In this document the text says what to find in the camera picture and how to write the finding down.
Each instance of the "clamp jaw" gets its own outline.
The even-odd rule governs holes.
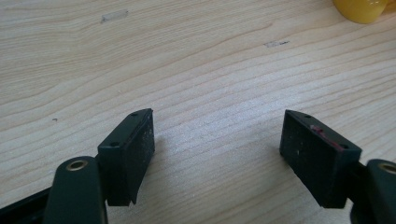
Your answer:
[[[353,203],[351,221],[396,223],[396,164],[359,163],[361,149],[314,117],[286,110],[280,154],[320,206]]]
[[[0,223],[106,224],[109,206],[136,203],[154,153],[152,110],[128,115],[93,157],[76,157],[56,170],[52,187],[0,210]]]

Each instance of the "screw hole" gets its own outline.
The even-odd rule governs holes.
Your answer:
[[[345,144],[339,144],[339,145],[340,145],[340,147],[343,147],[343,148],[349,148],[349,146],[347,146]]]
[[[386,172],[396,175],[396,166],[393,164],[388,164],[388,163],[380,163],[379,168],[385,170]]]
[[[110,146],[111,146],[111,147],[117,147],[117,146],[119,146],[119,145],[120,145],[119,142],[112,142],[112,143],[110,143]]]
[[[66,170],[68,171],[77,171],[81,170],[88,164],[87,161],[72,161],[66,166]]]

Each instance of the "yellow mug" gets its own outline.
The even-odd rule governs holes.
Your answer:
[[[333,0],[338,11],[350,21],[370,23],[386,11],[396,9],[396,0]]]

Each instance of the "light wood surface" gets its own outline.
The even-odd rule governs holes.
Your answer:
[[[396,15],[330,0],[0,2],[0,206],[154,110],[137,205],[109,223],[349,223],[278,153],[285,109],[396,161]]]

